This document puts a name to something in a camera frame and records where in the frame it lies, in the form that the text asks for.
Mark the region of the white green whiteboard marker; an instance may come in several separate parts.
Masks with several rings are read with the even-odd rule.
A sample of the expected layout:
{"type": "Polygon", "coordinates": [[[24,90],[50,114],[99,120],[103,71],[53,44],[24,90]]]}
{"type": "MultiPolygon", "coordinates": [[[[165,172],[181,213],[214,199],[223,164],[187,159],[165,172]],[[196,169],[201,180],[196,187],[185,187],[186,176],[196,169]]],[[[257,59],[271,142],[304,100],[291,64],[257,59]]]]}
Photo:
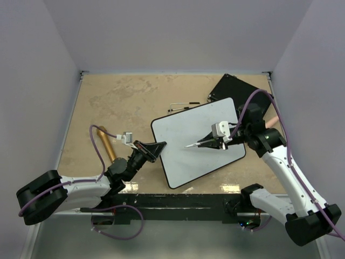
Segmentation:
{"type": "Polygon", "coordinates": [[[197,147],[197,146],[199,146],[200,144],[201,144],[200,142],[197,142],[197,143],[194,143],[194,144],[189,144],[189,145],[185,146],[185,148],[197,147]]]}

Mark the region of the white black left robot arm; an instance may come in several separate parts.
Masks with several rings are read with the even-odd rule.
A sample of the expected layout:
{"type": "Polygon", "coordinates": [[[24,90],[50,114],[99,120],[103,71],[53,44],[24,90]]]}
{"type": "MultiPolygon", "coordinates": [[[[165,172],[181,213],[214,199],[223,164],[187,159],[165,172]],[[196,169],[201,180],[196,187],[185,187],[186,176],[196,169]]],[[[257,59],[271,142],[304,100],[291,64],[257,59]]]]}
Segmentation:
{"type": "Polygon", "coordinates": [[[115,159],[103,175],[91,178],[47,171],[17,191],[19,216],[30,226],[65,210],[90,208],[105,212],[112,205],[111,198],[125,188],[146,162],[154,163],[166,145],[165,141],[146,144],[136,140],[128,159],[115,159]]]}

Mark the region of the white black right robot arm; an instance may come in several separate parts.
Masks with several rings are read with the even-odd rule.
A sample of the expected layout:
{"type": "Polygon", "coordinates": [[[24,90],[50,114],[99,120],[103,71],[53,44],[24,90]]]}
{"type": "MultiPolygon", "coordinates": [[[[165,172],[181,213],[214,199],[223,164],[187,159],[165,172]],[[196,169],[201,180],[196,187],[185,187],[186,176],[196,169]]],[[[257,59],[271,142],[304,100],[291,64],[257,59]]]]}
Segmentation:
{"type": "Polygon", "coordinates": [[[262,158],[287,192],[290,202],[268,192],[255,183],[241,190],[239,206],[246,211],[263,210],[285,226],[290,239],[304,246],[324,235],[332,235],[341,216],[336,205],[330,205],[311,186],[300,168],[293,163],[288,144],[275,128],[267,128],[256,104],[240,107],[237,124],[221,121],[197,141],[197,147],[227,150],[231,145],[246,143],[262,158]]]}

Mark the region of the gold toy microphone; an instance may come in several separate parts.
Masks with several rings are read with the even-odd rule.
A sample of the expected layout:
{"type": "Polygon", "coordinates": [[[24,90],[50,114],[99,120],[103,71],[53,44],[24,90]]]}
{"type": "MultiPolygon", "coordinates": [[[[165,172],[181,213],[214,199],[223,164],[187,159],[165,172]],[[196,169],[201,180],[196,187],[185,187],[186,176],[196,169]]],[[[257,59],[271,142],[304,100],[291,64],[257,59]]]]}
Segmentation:
{"type": "Polygon", "coordinates": [[[116,159],[116,154],[110,141],[109,135],[107,134],[107,130],[103,126],[97,126],[96,133],[104,146],[110,162],[113,163],[116,159]]]}

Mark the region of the black ribbed board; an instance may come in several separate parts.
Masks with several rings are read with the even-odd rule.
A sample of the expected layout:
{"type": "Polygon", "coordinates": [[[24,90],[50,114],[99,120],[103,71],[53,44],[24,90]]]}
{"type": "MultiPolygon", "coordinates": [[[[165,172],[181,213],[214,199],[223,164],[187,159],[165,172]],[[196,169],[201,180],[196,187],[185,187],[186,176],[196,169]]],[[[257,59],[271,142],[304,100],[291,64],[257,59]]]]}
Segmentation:
{"type": "MultiPolygon", "coordinates": [[[[246,83],[235,76],[224,74],[220,81],[216,84],[213,90],[208,95],[208,102],[218,101],[225,98],[232,98],[235,109],[243,106],[249,96],[258,88],[246,83]]],[[[250,101],[258,105],[262,115],[265,115],[271,101],[268,96],[262,92],[257,93],[250,101]]]]}

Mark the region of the pink beige cylinder toy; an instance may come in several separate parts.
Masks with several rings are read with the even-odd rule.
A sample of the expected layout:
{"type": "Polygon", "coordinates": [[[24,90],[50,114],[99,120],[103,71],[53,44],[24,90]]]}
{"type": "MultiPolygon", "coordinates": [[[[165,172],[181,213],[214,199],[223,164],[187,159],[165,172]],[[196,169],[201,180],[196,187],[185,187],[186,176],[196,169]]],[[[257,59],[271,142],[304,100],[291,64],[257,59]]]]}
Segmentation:
{"type": "Polygon", "coordinates": [[[272,128],[278,122],[279,122],[279,117],[275,116],[265,123],[265,127],[266,128],[272,128]]]}

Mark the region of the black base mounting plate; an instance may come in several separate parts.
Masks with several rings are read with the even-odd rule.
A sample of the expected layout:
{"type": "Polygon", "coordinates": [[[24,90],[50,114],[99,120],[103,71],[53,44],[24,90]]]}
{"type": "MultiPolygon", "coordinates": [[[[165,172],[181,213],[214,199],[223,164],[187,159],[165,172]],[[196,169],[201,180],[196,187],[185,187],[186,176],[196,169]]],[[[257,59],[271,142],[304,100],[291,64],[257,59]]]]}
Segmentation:
{"type": "Polygon", "coordinates": [[[118,194],[96,206],[96,211],[82,208],[83,213],[98,213],[107,208],[104,219],[112,216],[115,224],[129,224],[139,220],[131,208],[112,209],[112,206],[130,205],[137,208],[145,220],[152,221],[220,221],[255,228],[265,222],[259,209],[241,203],[240,194],[118,194]]]}

